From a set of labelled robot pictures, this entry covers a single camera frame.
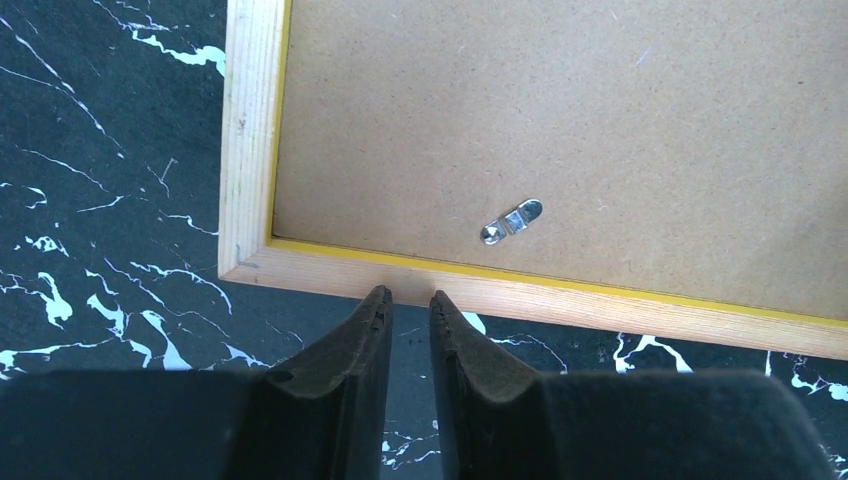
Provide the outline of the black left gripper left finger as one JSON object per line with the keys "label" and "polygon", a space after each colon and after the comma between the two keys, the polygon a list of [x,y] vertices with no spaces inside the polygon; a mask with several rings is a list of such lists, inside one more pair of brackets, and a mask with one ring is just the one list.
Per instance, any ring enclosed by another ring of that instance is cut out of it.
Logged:
{"label": "black left gripper left finger", "polygon": [[392,344],[375,287],[264,372],[53,371],[1,388],[5,479],[376,479]]}

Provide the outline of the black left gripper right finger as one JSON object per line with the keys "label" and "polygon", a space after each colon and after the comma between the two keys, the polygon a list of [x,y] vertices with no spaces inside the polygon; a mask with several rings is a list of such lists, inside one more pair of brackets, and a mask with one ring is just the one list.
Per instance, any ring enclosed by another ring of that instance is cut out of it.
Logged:
{"label": "black left gripper right finger", "polygon": [[800,402],[754,371],[540,372],[429,304],[448,479],[831,479]]}

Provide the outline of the brown cardboard backing board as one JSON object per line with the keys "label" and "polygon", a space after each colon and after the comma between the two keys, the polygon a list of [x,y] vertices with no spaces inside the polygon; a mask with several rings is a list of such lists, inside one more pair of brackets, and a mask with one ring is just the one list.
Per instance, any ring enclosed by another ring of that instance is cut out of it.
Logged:
{"label": "brown cardboard backing board", "polygon": [[847,314],[843,1],[296,1],[279,156],[279,236]]}

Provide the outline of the yellow wooden picture frame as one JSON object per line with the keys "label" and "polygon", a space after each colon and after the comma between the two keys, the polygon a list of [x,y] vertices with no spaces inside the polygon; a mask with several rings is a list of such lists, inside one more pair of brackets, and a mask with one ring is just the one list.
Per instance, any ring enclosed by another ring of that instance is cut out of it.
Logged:
{"label": "yellow wooden picture frame", "polygon": [[843,360],[840,319],[504,270],[281,240],[272,235],[291,5],[227,5],[218,275],[343,297],[388,286],[425,306],[445,288],[461,311]]}

